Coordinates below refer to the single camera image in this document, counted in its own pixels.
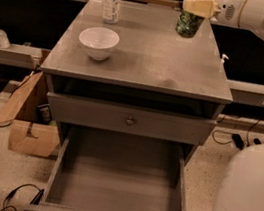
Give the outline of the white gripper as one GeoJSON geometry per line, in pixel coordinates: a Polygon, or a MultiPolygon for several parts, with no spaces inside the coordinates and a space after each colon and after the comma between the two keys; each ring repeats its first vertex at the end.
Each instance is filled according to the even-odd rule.
{"type": "Polygon", "coordinates": [[[184,0],[183,10],[203,18],[214,17],[220,25],[238,27],[247,0],[184,0]]]}

